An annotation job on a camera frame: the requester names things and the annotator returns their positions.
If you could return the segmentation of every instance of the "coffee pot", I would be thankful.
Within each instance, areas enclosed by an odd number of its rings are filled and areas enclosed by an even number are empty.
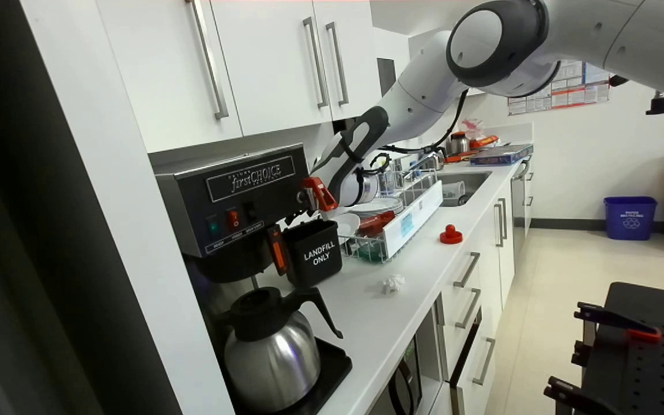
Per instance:
[[[223,319],[234,327],[223,365],[243,403],[254,414],[277,414],[303,402],[320,376],[320,356],[308,320],[299,314],[313,303],[341,339],[317,288],[287,298],[277,288],[243,296]]]

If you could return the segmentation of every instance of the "trash bin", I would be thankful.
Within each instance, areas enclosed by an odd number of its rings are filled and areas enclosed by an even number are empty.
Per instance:
[[[654,225],[654,199],[604,199],[606,203],[606,236],[611,241],[651,241]]]

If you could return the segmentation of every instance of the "white countertop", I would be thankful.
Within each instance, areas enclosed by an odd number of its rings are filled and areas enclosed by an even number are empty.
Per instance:
[[[491,172],[491,176],[468,205],[439,207],[393,260],[372,266],[347,256],[344,271],[319,287],[344,339],[330,332],[313,308],[304,304],[303,311],[319,339],[341,347],[353,359],[353,371],[330,397],[323,415],[367,414],[372,409],[426,311],[453,276],[448,271],[454,271],[466,256],[468,236],[491,212],[498,192],[510,184],[516,169],[519,165],[494,169],[448,167],[445,173]],[[439,242],[448,225],[454,225],[464,234],[462,244],[448,248]],[[395,275],[405,287],[400,294],[386,296],[380,287]]]

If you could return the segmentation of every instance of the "white cabinet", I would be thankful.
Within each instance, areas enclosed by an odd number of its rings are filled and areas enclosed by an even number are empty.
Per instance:
[[[487,294],[483,266],[485,256],[471,252],[459,260],[462,268],[453,273],[450,287],[443,290],[435,303],[435,324],[439,324],[439,351],[440,351],[440,381],[450,381],[462,351],[468,342],[468,332],[476,326],[477,314],[485,310]]]
[[[468,359],[457,381],[453,381],[453,414],[485,415],[496,379],[496,336],[491,316],[483,314],[480,331],[468,351]]]
[[[368,105],[368,3],[212,0],[244,133],[359,115]]]
[[[480,280],[485,287],[485,314],[491,319],[494,327],[488,334],[496,334],[501,324],[501,252],[494,244],[494,236],[498,234],[496,215],[487,215],[473,234],[473,250],[480,253]]]
[[[501,275],[501,304],[506,304],[515,281],[513,188],[503,188],[498,192],[494,218],[496,218],[496,248],[498,248],[498,275]]]
[[[533,181],[534,181],[534,172],[530,167],[524,176],[524,230],[525,230],[525,237],[530,236],[530,229],[533,229],[533,205],[534,205]]]
[[[243,136],[209,0],[99,0],[99,11],[148,153]]]
[[[380,98],[368,0],[313,0],[332,117],[358,117]]]
[[[247,136],[330,123],[308,0],[212,0],[212,10]]]

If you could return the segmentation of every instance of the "tiled floor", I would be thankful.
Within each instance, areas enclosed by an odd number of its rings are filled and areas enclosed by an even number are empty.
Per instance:
[[[548,376],[579,385],[570,365],[576,303],[604,304],[608,285],[664,288],[664,237],[619,242],[602,234],[533,230],[503,314],[488,415],[554,415]]]

